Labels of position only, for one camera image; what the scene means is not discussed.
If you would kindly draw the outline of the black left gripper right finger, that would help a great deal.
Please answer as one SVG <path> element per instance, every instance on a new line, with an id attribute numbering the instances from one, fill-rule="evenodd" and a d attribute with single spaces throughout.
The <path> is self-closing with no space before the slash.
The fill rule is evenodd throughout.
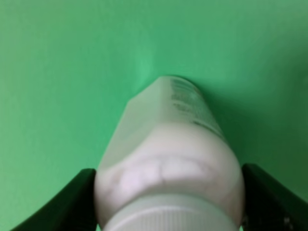
<path id="1" fill-rule="evenodd" d="M 256 164 L 244 164 L 244 231 L 306 231 L 308 203 Z"/>

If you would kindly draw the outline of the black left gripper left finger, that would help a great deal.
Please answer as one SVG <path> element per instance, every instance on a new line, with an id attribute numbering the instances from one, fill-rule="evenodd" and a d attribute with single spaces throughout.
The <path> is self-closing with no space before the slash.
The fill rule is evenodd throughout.
<path id="1" fill-rule="evenodd" d="M 41 209 L 13 228 L 14 231 L 95 231 L 96 170 L 81 170 Z"/>

